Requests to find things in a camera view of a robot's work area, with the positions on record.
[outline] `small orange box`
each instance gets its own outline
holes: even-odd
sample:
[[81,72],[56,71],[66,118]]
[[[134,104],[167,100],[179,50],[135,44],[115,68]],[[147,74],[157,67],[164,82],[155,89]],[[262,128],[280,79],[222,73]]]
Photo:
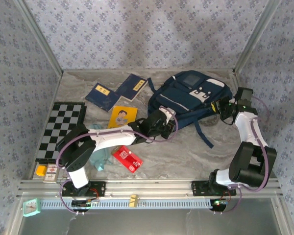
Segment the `small orange box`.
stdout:
[[37,174],[38,176],[45,176],[46,171],[47,171],[47,166],[45,166],[45,165],[40,165],[40,166],[38,166],[38,168],[37,168],[36,174]]

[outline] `book cover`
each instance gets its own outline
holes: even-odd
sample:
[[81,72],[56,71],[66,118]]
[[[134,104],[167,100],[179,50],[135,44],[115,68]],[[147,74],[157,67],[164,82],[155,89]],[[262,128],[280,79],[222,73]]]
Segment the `book cover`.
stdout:
[[137,108],[135,107],[126,107],[126,106],[114,106],[108,128],[121,127],[129,122],[136,120]]
[[120,97],[113,90],[97,83],[85,99],[108,112],[118,102]]
[[125,99],[132,101],[146,84],[146,79],[131,73],[131,75],[120,85],[116,93]]
[[124,145],[115,149],[112,155],[132,173],[143,164],[143,160]]

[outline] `marble surface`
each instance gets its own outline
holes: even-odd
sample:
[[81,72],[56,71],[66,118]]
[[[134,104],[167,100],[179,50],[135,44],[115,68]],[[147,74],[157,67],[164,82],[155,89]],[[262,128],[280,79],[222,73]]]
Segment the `marble surface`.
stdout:
[[[225,81],[234,90],[229,71],[203,72]],[[143,78],[151,77],[157,89],[166,79],[178,71],[65,71],[56,101],[85,102],[87,111],[84,124],[86,126],[101,124],[106,128],[111,111],[106,112],[86,101],[85,96],[97,82],[115,91],[131,73]],[[146,118],[147,102],[151,95],[152,91],[146,85],[132,102],[121,98],[117,105],[137,107],[137,118]],[[129,148],[144,161],[134,174],[121,165],[118,160],[111,157],[113,164],[105,165],[104,170],[100,172],[87,163],[88,176],[90,179],[206,179],[214,169],[225,169],[229,166],[240,145],[240,136],[235,126],[225,125],[219,121],[218,116],[203,119],[200,123],[203,133],[215,145],[213,149],[210,149],[202,141],[195,127],[190,125],[179,130],[176,138],[172,141],[130,146]]]

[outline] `backpack pocket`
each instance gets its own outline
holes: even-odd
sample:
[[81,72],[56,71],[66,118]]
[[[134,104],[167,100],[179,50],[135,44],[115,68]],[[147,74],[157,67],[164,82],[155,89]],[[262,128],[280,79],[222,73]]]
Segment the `backpack pocket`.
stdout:
[[194,90],[204,81],[205,78],[200,77],[197,74],[186,73],[178,77],[173,86],[189,93],[189,91]]
[[199,99],[174,87],[167,88],[156,97],[156,100],[179,114],[186,113],[202,104]]
[[190,95],[199,99],[202,103],[210,103],[219,96],[225,88],[225,84],[216,79],[209,78],[197,89],[190,92]]

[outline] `red box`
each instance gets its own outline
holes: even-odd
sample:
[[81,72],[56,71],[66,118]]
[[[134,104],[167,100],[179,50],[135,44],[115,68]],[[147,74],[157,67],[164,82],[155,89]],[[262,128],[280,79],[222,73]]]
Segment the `red box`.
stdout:
[[112,155],[132,173],[143,164],[143,160],[124,145],[112,153]]

